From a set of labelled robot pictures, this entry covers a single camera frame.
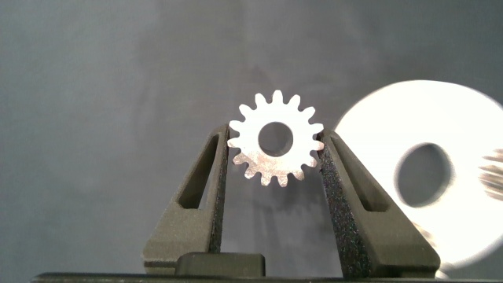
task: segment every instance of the gray backdrop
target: gray backdrop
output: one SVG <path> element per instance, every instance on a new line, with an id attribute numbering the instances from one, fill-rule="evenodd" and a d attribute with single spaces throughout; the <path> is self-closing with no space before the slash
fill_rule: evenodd
<path id="1" fill-rule="evenodd" d="M 502 103 L 502 13 L 498 1 L 1 1 L 0 281 L 142 272 L 204 139 L 257 92 L 300 94 L 331 128 L 408 79 Z M 341 276 L 317 171 L 284 189 L 243 173 L 230 164 L 222 250 L 261 252 L 269 275 Z M 449 275 L 503 277 L 501 262 L 500 249 Z"/>

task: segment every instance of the spur gear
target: spur gear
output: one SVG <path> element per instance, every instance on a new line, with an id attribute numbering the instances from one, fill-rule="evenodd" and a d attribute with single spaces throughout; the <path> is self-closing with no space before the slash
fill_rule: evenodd
<path id="1" fill-rule="evenodd" d="M 257 109 L 252 110 L 247 105 L 239 107 L 245 117 L 244 122 L 230 121 L 229 126 L 240 133 L 239 137 L 231 138 L 227 145 L 239 148 L 241 153 L 233 158 L 234 164 L 248 163 L 244 177 L 251 178 L 260 173 L 262 186 L 268 186 L 273 176 L 277 176 L 280 186 L 288 184 L 288 174 L 297 179 L 304 179 L 303 164 L 316 167 L 316 160 L 310 155 L 312 150 L 322 150 L 323 143 L 315 141 L 313 135 L 323 130 L 320 123 L 309 124 L 309 118 L 314 114 L 314 108 L 309 107 L 302 112 L 298 110 L 300 96 L 294 95 L 288 104 L 283 103 L 283 94 L 276 90 L 273 101 L 267 103 L 261 94 L 255 95 Z M 270 123 L 282 123 L 292 132 L 292 147 L 281 156 L 271 156 L 265 153 L 259 144 L 260 131 Z"/>

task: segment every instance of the blurred gear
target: blurred gear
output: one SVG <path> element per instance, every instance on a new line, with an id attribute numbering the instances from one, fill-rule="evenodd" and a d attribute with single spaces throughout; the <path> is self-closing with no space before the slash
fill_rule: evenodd
<path id="1" fill-rule="evenodd" d="M 267 186 L 273 176 L 282 187 L 288 184 L 288 174 L 297 179 L 304 179 L 303 164 L 316 167 L 316 160 L 310 155 L 312 150 L 322 150 L 323 143 L 313 140 L 313 135 L 323 130 L 320 123 L 309 124 L 309 118 L 314 114 L 314 108 L 309 107 L 302 112 L 298 110 L 300 96 L 294 95 L 288 104 L 283 103 L 283 94 L 276 90 L 272 103 L 267 103 L 261 94 L 255 95 L 257 109 L 252 110 L 247 105 L 239 107 L 245 121 L 230 121 L 229 126 L 240 133 L 238 138 L 230 139 L 227 144 L 239 148 L 241 153 L 233 158 L 234 164 L 248 163 L 244 173 L 246 178 L 255 174 L 262 175 L 261 183 Z M 263 151 L 259 144 L 260 131 L 270 123 L 282 123 L 292 132 L 292 147 L 285 154 L 271 156 Z"/>

